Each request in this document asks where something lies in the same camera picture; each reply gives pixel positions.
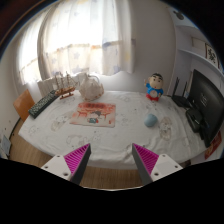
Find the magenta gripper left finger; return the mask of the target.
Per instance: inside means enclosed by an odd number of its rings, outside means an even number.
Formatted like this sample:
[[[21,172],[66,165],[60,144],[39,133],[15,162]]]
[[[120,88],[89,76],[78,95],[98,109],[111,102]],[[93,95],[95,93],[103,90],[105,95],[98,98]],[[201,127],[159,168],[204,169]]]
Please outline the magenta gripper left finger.
[[[66,155],[55,155],[42,169],[79,185],[90,155],[91,145],[86,144]]]

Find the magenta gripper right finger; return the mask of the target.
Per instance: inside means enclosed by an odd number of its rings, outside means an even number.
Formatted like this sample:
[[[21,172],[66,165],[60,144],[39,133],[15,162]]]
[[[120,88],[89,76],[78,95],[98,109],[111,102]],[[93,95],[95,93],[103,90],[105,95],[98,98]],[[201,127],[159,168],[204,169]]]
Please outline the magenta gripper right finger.
[[[143,185],[150,184],[182,169],[167,154],[157,155],[135,143],[132,144],[132,155]]]

